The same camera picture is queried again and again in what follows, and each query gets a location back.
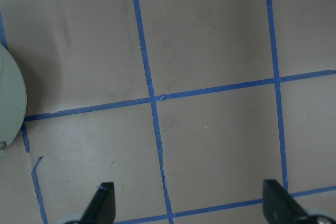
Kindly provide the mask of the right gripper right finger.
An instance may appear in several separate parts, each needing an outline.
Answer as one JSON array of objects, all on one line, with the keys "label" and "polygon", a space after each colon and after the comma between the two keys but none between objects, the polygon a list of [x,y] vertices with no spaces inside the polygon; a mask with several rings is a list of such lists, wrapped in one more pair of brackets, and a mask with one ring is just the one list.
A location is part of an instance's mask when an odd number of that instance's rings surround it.
[{"label": "right gripper right finger", "polygon": [[308,213],[288,194],[275,179],[263,181],[263,215],[268,223],[304,223]]}]

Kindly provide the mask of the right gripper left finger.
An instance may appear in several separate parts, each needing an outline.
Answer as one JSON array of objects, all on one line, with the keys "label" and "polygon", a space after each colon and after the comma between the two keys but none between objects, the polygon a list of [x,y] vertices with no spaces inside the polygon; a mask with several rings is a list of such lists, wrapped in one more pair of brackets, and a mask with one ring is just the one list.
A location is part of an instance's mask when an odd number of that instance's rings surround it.
[{"label": "right gripper left finger", "polygon": [[116,216],[115,203],[114,183],[101,183],[84,211],[81,223],[113,224]]}]

